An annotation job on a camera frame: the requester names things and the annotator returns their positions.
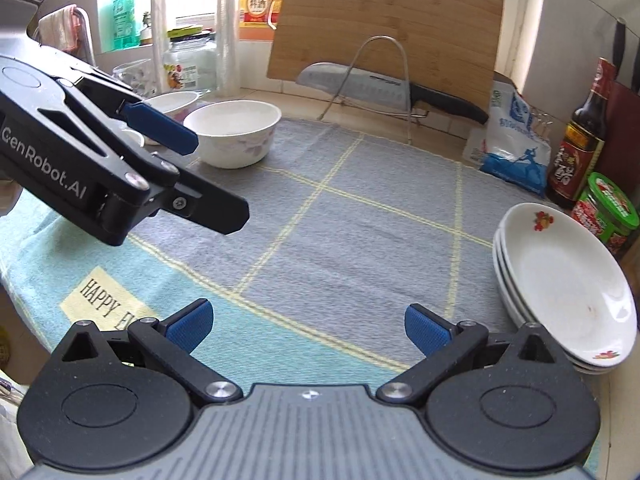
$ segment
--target blue gripper pad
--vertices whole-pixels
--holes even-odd
[[[198,147],[196,133],[146,103],[126,103],[122,115],[130,128],[180,155],[193,153]]]
[[[452,334],[449,327],[451,323],[442,319],[447,328],[430,319],[413,305],[407,307],[404,312],[404,331],[411,342],[425,356],[429,356],[451,342]]]
[[[209,301],[204,301],[169,325],[164,336],[190,354],[209,335],[213,328],[213,320],[213,307]]]

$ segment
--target floral bowl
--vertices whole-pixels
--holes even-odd
[[[261,101],[224,101],[200,108],[184,125],[198,134],[198,156],[216,168],[236,170],[255,164],[269,153],[277,106]]]

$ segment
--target cutting board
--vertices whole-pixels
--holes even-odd
[[[503,0],[283,0],[268,77],[294,81],[308,65],[349,65],[371,36],[392,36],[412,82],[488,111]],[[357,67],[404,78],[390,41],[374,41]]]

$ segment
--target green lid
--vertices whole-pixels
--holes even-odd
[[[634,230],[640,224],[636,208],[612,181],[600,173],[591,173],[589,176],[589,189],[618,222],[624,227]]]
[[[202,25],[186,25],[185,27],[172,28],[168,30],[166,36],[168,38],[181,38],[183,36],[192,36],[202,32]]]

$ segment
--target knife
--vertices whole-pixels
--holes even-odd
[[[622,66],[622,59],[625,57],[625,43],[626,43],[626,21],[622,18],[618,18],[616,21],[616,33],[613,37],[613,66],[616,67],[616,76],[620,72]]]
[[[335,94],[349,67],[337,63],[313,63],[298,75],[296,83]],[[432,88],[409,82],[411,106],[422,101],[447,114],[485,124],[489,115],[475,104]],[[406,111],[406,81],[361,68],[353,68],[340,95]]]
[[[636,60],[634,61],[634,71],[631,76],[631,91],[634,94],[640,90],[640,43],[638,43],[638,50],[636,51]]]

